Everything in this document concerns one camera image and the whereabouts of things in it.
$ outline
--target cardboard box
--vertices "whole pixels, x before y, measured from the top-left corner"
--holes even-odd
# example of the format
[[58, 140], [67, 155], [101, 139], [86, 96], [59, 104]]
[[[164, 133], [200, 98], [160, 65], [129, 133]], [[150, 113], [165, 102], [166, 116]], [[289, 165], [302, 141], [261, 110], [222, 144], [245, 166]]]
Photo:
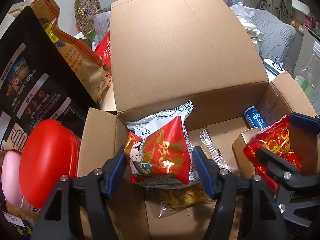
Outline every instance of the cardboard box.
[[[290, 82], [291, 78], [289, 74], [283, 73], [280, 77], [270, 83], [261, 102], [258, 104], [257, 108], [265, 122], [271, 125], [286, 113], [291, 114], [292, 112], [303, 113], [312, 117], [315, 116], [313, 109], [309, 109], [309, 107], [304, 108], [304, 103], [299, 101], [300, 99], [298, 98], [302, 95], [299, 93], [300, 90], [297, 91], [296, 84]], [[318, 174], [320, 172], [319, 135], [307, 133], [292, 125], [289, 125], [288, 128], [290, 147], [298, 156], [301, 164], [300, 173], [304, 176]], [[252, 163], [245, 157], [243, 149], [247, 142], [258, 132], [258, 128], [244, 130], [232, 144], [238, 168], [242, 176], [247, 178], [251, 178], [255, 174], [255, 171]]]
[[[90, 109], [81, 143], [78, 176], [112, 158], [127, 139], [124, 122], [192, 100], [185, 122], [197, 139], [206, 127], [225, 160], [236, 168], [232, 143], [246, 129], [242, 115], [258, 106], [268, 122], [292, 111], [314, 115], [288, 73], [271, 84], [249, 36], [222, 0], [119, 0], [111, 9], [111, 64], [118, 115]], [[144, 188], [130, 183], [108, 201], [121, 240], [198, 240], [214, 203], [154, 218]], [[241, 201], [231, 239], [236, 239]], [[82, 212], [85, 236], [90, 228]]]

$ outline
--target red snack bag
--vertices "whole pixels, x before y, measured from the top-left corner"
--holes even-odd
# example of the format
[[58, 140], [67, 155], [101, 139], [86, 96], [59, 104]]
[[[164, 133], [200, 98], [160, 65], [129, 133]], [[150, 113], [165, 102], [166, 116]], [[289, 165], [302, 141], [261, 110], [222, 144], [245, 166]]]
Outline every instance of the red snack bag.
[[278, 122], [275, 122], [273, 125], [258, 132], [250, 139], [243, 150], [244, 155], [252, 162], [256, 173], [264, 178], [265, 183], [274, 192], [277, 191], [278, 184], [266, 174], [266, 168], [259, 164], [255, 155], [255, 151], [260, 147], [265, 147], [271, 152], [284, 158], [286, 161], [290, 162], [300, 170], [301, 166], [299, 159], [297, 155], [290, 150], [288, 125], [289, 116], [285, 115]]
[[99, 42], [96, 49], [94, 50], [95, 54], [111, 68], [110, 60], [110, 31], [107, 32], [106, 36]]
[[142, 139], [132, 132], [124, 148], [131, 169], [131, 181], [153, 175], [173, 175], [189, 183], [190, 155], [183, 135], [181, 116]]

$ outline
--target blue can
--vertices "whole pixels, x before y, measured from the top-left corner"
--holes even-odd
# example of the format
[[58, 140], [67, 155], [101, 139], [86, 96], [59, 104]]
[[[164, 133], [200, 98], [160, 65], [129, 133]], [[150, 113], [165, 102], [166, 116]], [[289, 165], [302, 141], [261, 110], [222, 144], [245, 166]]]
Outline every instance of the blue can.
[[251, 106], [245, 110], [243, 116], [251, 128], [258, 127], [262, 130], [267, 127], [255, 106]]

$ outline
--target round woven basket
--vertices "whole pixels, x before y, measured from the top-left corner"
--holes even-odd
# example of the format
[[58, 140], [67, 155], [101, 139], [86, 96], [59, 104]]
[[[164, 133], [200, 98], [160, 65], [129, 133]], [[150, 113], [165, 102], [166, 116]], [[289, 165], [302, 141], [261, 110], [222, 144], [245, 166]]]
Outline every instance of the round woven basket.
[[89, 39], [89, 32], [94, 28], [89, 20], [93, 15], [101, 11], [101, 5], [99, 0], [75, 0], [75, 16], [83, 35]]

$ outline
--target white paper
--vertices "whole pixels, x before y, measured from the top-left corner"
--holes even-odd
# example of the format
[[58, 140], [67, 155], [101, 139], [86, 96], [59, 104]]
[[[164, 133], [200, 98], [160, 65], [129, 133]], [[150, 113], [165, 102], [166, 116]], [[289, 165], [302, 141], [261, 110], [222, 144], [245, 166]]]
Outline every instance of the white paper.
[[79, 39], [85, 39], [85, 40], [87, 39], [87, 38], [83, 35], [82, 32], [79, 32], [79, 33], [78, 33], [77, 35], [75, 35], [74, 37], [75, 37], [76, 39], [78, 39], [78, 40], [79, 40]]
[[93, 16], [94, 29], [98, 35], [99, 41], [102, 41], [106, 33], [110, 30], [111, 12], [98, 13]]
[[6, 220], [12, 224], [15, 224], [15, 225], [18, 225], [18, 226], [22, 226], [22, 227], [25, 227], [21, 218], [18, 218], [16, 216], [13, 216], [13, 215], [10, 215], [8, 214], [7, 212], [2, 212], [6, 218]]

